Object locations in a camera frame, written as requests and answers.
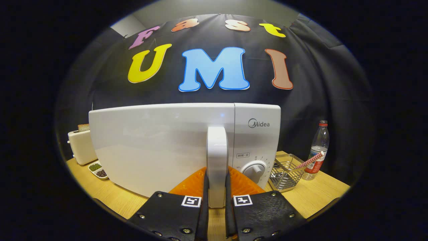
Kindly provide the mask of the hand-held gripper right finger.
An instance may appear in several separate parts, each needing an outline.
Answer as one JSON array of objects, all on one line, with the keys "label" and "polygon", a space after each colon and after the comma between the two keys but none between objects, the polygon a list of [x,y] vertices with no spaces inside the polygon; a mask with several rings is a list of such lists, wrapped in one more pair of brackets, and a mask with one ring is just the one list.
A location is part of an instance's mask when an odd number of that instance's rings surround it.
[{"label": "hand-held gripper right finger", "polygon": [[228,167],[225,187],[226,236],[234,241],[279,241],[306,223],[283,194],[264,191],[235,168]]}]

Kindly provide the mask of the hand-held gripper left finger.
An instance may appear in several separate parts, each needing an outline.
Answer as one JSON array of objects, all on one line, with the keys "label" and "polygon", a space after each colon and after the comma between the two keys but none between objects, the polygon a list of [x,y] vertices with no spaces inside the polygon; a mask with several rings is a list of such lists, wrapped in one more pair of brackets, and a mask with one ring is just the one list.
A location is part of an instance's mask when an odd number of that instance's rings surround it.
[{"label": "hand-held gripper left finger", "polygon": [[206,241],[208,177],[203,167],[170,192],[156,191],[127,220],[156,241]]}]

